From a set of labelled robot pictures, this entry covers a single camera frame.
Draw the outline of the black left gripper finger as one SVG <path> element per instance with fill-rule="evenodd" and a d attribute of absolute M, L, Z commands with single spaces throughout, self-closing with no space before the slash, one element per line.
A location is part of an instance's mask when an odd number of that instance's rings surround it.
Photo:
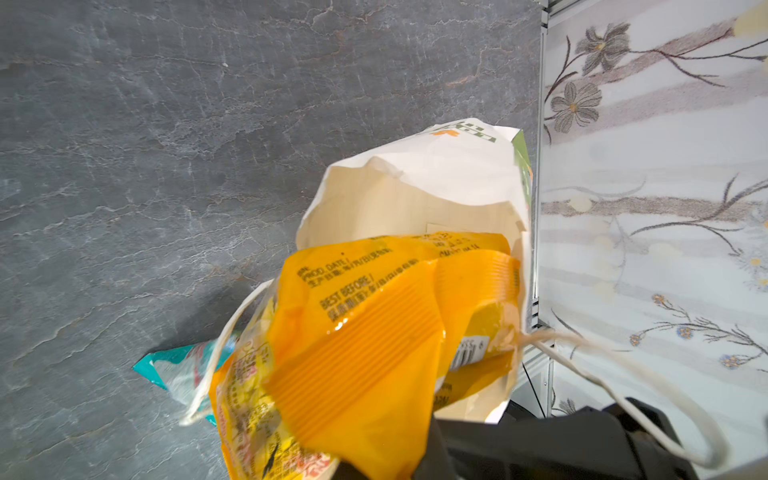
<path fill-rule="evenodd" d="M 431 479 L 694 479 L 691 463 L 663 447 L 616 404 L 536 419 L 514 402 L 496 424 L 436 420 Z"/>

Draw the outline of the yellow orange snack packet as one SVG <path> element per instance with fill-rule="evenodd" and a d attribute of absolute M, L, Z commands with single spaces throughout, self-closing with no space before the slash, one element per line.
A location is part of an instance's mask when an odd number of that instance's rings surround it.
<path fill-rule="evenodd" d="M 380 236 L 289 257 L 209 390 L 234 479 L 408 479 L 434 412 L 512 373 L 520 263 L 498 233 Z"/>

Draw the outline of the white printed paper bag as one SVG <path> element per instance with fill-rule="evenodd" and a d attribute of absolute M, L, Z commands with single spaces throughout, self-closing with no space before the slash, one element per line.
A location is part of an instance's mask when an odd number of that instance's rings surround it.
<path fill-rule="evenodd" d="M 533 172 L 521 130 L 489 125 L 475 118 L 436 125 L 330 165 L 298 227 L 295 253 L 380 236 L 437 232 L 501 234 L 521 268 L 516 368 L 480 392 L 434 412 L 431 422 L 437 413 L 447 411 L 458 421 L 486 424 L 491 412 L 508 398 L 524 351 L 536 348 L 573 369 L 574 362 L 558 351 L 558 346 L 566 343 L 585 352 L 602 354 L 622 366 L 631 376 L 665 396 L 694 423 L 706 444 L 703 452 L 686 449 L 627 398 L 616 398 L 616 404 L 670 453 L 704 468 L 723 465 L 729 445 L 722 430 L 676 386 L 598 342 L 551 328 L 530 328 L 532 189 Z M 255 309 L 252 320 L 261 315 L 268 297 L 276 292 L 282 269 L 243 300 L 244 308 Z M 239 315 L 233 314 L 219 334 L 204 377 L 182 417 L 183 424 L 214 416 L 209 394 L 213 376 L 233 354 L 251 322 L 238 339 L 233 339 L 238 321 Z"/>

